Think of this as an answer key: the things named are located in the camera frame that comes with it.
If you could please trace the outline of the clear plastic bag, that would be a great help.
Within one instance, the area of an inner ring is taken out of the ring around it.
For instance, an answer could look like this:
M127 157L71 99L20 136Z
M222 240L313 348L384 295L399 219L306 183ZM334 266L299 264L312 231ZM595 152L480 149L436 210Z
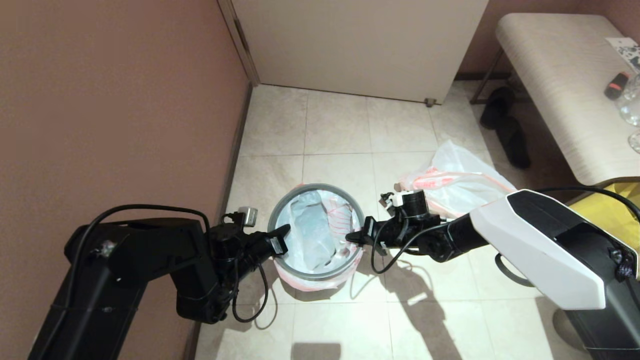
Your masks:
M448 140L429 162L398 180L402 191L423 191L428 208L456 219L508 194L516 187L470 150Z

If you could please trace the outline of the yellow fabric bag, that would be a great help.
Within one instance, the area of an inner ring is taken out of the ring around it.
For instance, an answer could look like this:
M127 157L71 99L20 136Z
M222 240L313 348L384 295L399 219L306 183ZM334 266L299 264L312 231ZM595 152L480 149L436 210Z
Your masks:
M640 208L640 182L617 182L605 188ZM622 202L604 194L590 194L570 205L595 225L640 251L640 223Z

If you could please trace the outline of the black slipper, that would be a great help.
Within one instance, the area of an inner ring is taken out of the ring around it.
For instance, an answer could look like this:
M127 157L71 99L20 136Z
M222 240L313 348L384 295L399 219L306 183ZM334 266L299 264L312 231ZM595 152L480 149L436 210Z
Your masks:
M486 100L479 123L483 128L496 130L505 120L514 105L515 92L507 86L494 89Z
M503 117L496 127L496 134L507 160L518 169L531 166L526 137L519 121L512 116Z

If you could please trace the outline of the thin metal bench leg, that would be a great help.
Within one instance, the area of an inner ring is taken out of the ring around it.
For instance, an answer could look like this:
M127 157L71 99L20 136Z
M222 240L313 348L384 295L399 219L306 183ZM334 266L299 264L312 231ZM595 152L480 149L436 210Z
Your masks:
M489 82L490 78L494 74L496 67L498 66L504 54L505 54L505 51L503 50L503 48L502 47L498 48L498 51L496 52L496 55L494 55L494 58L489 66L489 69L483 75L482 79L480 80L480 84L478 84L475 91L473 92L473 96L471 96L471 99L470 99L471 105L478 105L483 102L482 100L480 100L480 95L482 94L483 89L486 87L487 82Z

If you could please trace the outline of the white door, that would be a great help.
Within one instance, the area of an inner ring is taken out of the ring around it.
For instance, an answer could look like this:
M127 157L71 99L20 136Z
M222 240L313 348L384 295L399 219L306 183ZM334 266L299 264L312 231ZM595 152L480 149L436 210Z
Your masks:
M263 84L443 104L489 0L232 0Z

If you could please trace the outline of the beige wood grain bench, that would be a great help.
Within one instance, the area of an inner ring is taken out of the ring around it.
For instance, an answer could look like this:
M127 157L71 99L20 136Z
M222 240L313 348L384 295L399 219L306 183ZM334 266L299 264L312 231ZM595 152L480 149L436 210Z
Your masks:
M597 14L509 13L495 36L574 177L584 185L640 180L640 153L604 91L628 64L608 42L621 32Z

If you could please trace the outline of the small black red object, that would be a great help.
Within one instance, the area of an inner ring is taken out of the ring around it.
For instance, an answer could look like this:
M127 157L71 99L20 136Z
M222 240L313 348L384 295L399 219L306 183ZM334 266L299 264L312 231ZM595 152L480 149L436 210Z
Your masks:
M606 96L606 98L611 101L618 100L624 93L629 80L630 74L626 71L617 73L617 75L615 75L615 77L606 85L603 92L604 96Z

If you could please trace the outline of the white blue printed card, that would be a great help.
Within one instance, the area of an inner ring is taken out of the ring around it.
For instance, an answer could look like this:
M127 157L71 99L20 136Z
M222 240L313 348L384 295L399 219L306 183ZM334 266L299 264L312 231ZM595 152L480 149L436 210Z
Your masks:
M632 38L605 38L617 54L640 74L640 44Z

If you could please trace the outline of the white door frame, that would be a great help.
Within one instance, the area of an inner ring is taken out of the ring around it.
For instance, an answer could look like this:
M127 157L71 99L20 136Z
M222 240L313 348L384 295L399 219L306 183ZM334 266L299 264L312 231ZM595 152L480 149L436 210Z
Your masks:
M233 0L216 0L221 10L226 26L230 32L231 39L237 50L238 57L243 66L244 72L252 87L261 84L258 71L250 54L249 43L243 32L242 23L233 6Z

